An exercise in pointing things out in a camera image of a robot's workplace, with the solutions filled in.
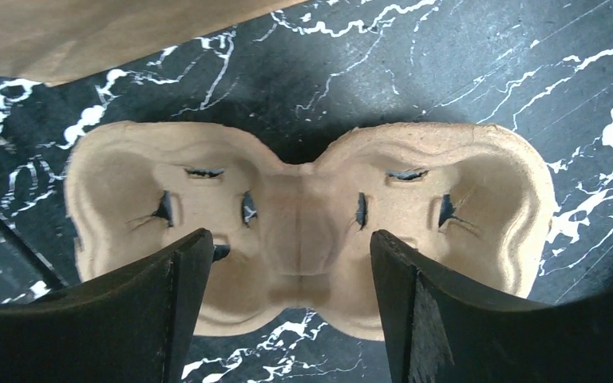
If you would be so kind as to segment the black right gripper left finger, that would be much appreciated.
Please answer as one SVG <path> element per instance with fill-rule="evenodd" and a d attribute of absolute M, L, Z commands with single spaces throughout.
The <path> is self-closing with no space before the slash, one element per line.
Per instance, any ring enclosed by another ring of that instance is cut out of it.
<path fill-rule="evenodd" d="M 27 304 L 0 305 L 0 382 L 178 382 L 214 259 L 199 229 Z"/>

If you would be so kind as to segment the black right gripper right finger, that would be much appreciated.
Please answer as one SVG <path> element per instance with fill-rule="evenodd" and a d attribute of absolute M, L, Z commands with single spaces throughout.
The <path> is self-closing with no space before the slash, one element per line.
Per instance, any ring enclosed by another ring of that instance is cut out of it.
<path fill-rule="evenodd" d="M 561 305 L 506 294 L 388 231 L 370 240 L 394 382 L 613 382 L 613 287 Z"/>

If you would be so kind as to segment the brown paper bag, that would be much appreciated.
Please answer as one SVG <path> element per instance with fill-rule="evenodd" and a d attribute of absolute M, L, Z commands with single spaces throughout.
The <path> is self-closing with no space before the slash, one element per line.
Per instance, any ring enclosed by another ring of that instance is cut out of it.
<path fill-rule="evenodd" d="M 0 77 L 61 84 L 292 1 L 0 1 Z"/>

